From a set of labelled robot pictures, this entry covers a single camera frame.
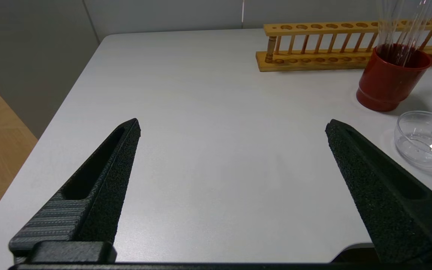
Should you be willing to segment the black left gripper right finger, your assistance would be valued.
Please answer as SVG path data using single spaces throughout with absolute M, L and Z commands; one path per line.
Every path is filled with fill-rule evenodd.
M 379 261 L 432 263 L 432 190 L 352 126 L 325 133 Z

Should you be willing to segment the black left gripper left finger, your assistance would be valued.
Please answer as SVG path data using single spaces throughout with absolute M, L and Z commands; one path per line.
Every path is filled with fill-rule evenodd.
M 27 256 L 43 241 L 113 243 L 140 136 L 136 118 L 118 125 L 15 234 L 11 253 Z

